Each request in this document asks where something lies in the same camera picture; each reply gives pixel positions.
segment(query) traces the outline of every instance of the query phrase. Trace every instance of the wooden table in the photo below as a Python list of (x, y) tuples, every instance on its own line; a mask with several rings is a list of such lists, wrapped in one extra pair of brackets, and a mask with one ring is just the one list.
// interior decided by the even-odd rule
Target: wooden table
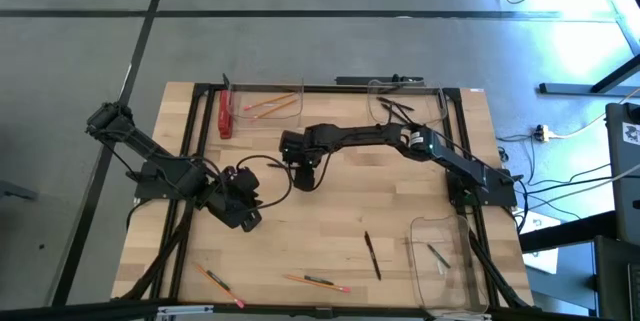
[[(167, 84), (153, 139), (178, 154), (189, 111), (193, 83)], [(462, 89), (462, 104), (473, 153), (500, 166), (493, 126), (482, 90)], [(216, 93), (205, 156), (221, 168), (241, 158), (265, 154), (281, 159), (281, 129), (234, 129), (233, 138), (218, 134)], [(301, 126), (334, 123), (342, 127), (373, 124), (367, 94), (304, 94)], [(202, 107), (194, 130), (200, 130)], [(453, 129), (455, 111), (449, 107)], [(442, 131), (442, 124), (433, 126)], [(457, 132), (454, 140), (459, 141)], [(191, 152), (196, 139), (192, 139)], [(280, 197), (287, 182), (282, 170), (255, 160), (247, 164), (258, 176), (260, 199)], [(128, 291), (158, 252), (167, 200), (156, 200), (133, 215), (113, 296)], [(514, 222), (498, 207), (483, 207), (491, 256), (518, 295), (532, 304)], [(229, 284), (249, 305), (305, 305), (348, 307), (418, 306), (412, 287), (406, 237), (419, 216), (441, 219), (454, 215), (449, 204), (444, 169), (433, 162), (418, 163), (386, 146), (355, 147), (334, 154), (321, 187), (311, 193), (294, 189), (276, 207), (262, 211), (262, 222), (250, 233), (229, 229), (206, 211), (193, 218), (179, 300), (229, 303), (228, 297), (193, 267), (197, 262)], [(363, 240), (372, 237), (382, 271), (378, 281)], [(167, 295), (173, 259), (162, 284)], [(350, 294), (287, 280), (283, 274), (315, 275), (352, 288)]]

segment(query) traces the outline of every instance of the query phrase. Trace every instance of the concrete floor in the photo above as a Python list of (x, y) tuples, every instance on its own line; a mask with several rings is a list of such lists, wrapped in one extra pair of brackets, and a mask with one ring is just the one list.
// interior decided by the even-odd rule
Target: concrete floor
[[(148, 3), (0, 0), (0, 9), (139, 10)], [(416, 74), (442, 86), (486, 89), (498, 135), (528, 132), (540, 123), (566, 133), (618, 100), (542, 96), (535, 91), (537, 85), (593, 83), (633, 56), (618, 24), (603, 19), (615, 12), (608, 0), (531, 0), (517, 6), (504, 0), (161, 0), (160, 8), (561, 14), (554, 20), (156, 19), (130, 101), (136, 124), (147, 132), (153, 128), (167, 81), (216, 82), (225, 72), (238, 81), (304, 77), (309, 84), (331, 84), (337, 75)], [(85, 120), (100, 102), (117, 99), (141, 25), (139, 18), (0, 18), (0, 179), (40, 192), (35, 202), (0, 202), (0, 309), (41, 306), (48, 300), (97, 157), (99, 145), (83, 133)], [(628, 83), (640, 84), (640, 77)], [(505, 147), (511, 156), (507, 166), (528, 175), (522, 145)], [(604, 125), (535, 148), (535, 180), (567, 179), (608, 163)], [(140, 165), (137, 156), (118, 150), (134, 168)], [(124, 168), (112, 162), (71, 303), (109, 298), (133, 189)], [(580, 216), (610, 210), (611, 189), (603, 187), (555, 205)], [(571, 219), (548, 207), (538, 210)], [(575, 268), (571, 255), (575, 253), (561, 250), (560, 270)], [(588, 257), (584, 259), (590, 265)], [(535, 271), (529, 276), (532, 284), (544, 283), (544, 276)], [(536, 302), (580, 312), (551, 305), (543, 297), (536, 296)]]

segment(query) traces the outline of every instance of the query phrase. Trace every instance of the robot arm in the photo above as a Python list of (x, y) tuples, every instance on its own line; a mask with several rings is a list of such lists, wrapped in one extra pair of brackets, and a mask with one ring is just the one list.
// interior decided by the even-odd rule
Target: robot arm
[(294, 164), (294, 186), (303, 191), (314, 189), (314, 169), (322, 156), (343, 147), (387, 145), (411, 160), (434, 161), (446, 168), (466, 190), (478, 197), (492, 199), (491, 204), (516, 205), (513, 180), (507, 170), (496, 171), (477, 159), (466, 159), (442, 145), (436, 131), (424, 125), (386, 125), (340, 128), (332, 124), (307, 127), (304, 134), (284, 131), (280, 152), (285, 163)]
[(229, 166), (216, 175), (197, 158), (171, 155), (136, 128), (126, 106), (103, 104), (87, 120), (86, 132), (103, 143), (122, 142), (143, 157), (147, 161), (143, 172), (129, 175), (142, 187), (166, 198), (193, 201), (198, 209), (206, 207), (230, 228), (242, 226), (249, 232), (262, 219), (255, 210), (260, 201), (254, 190), (260, 183), (249, 168)]

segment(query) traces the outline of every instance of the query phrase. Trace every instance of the pencil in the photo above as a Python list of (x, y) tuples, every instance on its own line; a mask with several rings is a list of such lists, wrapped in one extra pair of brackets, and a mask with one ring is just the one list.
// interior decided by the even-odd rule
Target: pencil
[(257, 104), (255, 104), (255, 105), (245, 106), (245, 107), (243, 107), (243, 109), (244, 109), (245, 111), (247, 111), (247, 110), (251, 110), (251, 109), (252, 109), (252, 108), (254, 108), (254, 107), (258, 107), (258, 106), (262, 106), (262, 105), (264, 105), (264, 104), (266, 104), (266, 103), (270, 103), (270, 102), (274, 102), (274, 101), (282, 100), (283, 98), (291, 97), (291, 96), (293, 96), (293, 95), (295, 95), (295, 93), (294, 93), (294, 92), (292, 92), (292, 93), (290, 93), (290, 94), (286, 94), (286, 95), (282, 95), (282, 96), (278, 96), (278, 97), (270, 98), (270, 99), (268, 99), (268, 100), (260, 101), (260, 102), (258, 102), (258, 103), (257, 103)]
[(261, 113), (261, 114), (258, 114), (258, 115), (256, 115), (256, 116), (253, 116), (253, 118), (254, 118), (254, 119), (256, 119), (256, 118), (263, 118), (263, 117), (267, 116), (268, 114), (270, 114), (270, 113), (272, 113), (272, 112), (276, 112), (276, 111), (280, 110), (281, 108), (287, 107), (287, 106), (291, 105), (292, 103), (294, 103), (294, 102), (296, 102), (296, 101), (297, 101), (297, 100), (291, 100), (291, 101), (289, 101), (289, 102), (287, 102), (287, 103), (283, 103), (282, 105), (278, 105), (278, 106), (276, 106), (276, 107), (274, 107), (274, 108), (272, 108), (272, 109), (270, 109), (270, 110), (267, 110), (267, 111), (265, 111), (265, 112), (263, 112), (263, 113)]
[(238, 305), (239, 308), (244, 308), (244, 302), (242, 302), (242, 300), (240, 300), (239, 298), (237, 298), (236, 296), (234, 296), (231, 291), (225, 289), (224, 287), (222, 287), (222, 285), (220, 285), (213, 277), (211, 277), (207, 271), (205, 269), (202, 268), (202, 266), (195, 264), (196, 269), (198, 270), (198, 272), (200, 272), (201, 274), (203, 274), (207, 279), (209, 279), (209, 281), (211, 281), (212, 283), (216, 284), (218, 287), (220, 287), (220, 290), (224, 291), (224, 293), (226, 293), (227, 295), (229, 295), (229, 297), (231, 297), (233, 299), (233, 301), (236, 303), (236, 305)]
[(292, 276), (292, 275), (283, 275), (285, 278), (288, 278), (289, 280), (293, 280), (293, 281), (299, 281), (299, 282), (304, 282), (304, 283), (308, 283), (309, 285), (314, 285), (314, 286), (320, 286), (320, 287), (326, 287), (326, 288), (330, 288), (332, 290), (336, 290), (336, 291), (342, 291), (344, 293), (349, 293), (351, 292), (351, 287), (347, 287), (347, 286), (336, 286), (336, 285), (327, 285), (327, 284), (323, 284), (321, 282), (315, 282), (315, 281), (310, 281), (310, 280), (305, 280), (302, 277), (297, 277), (297, 276)]

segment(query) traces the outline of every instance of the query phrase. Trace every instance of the transparent plastic container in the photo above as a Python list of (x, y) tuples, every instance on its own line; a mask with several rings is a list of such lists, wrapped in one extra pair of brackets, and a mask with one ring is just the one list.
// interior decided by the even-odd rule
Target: transparent plastic container
[(291, 129), (300, 125), (304, 80), (277, 84), (229, 82), (229, 110), (237, 129)]
[[(367, 86), (367, 94), (369, 117), (374, 123), (412, 121), (433, 126), (447, 116), (444, 93), (437, 82), (371, 80)], [(389, 111), (391, 104), (395, 104), (392, 107), (395, 114)]]
[(467, 220), (460, 216), (416, 218), (411, 222), (409, 241), (414, 294), (424, 310), (436, 317), (487, 311), (482, 279), (476, 272), (480, 270), (467, 267), (475, 258)]

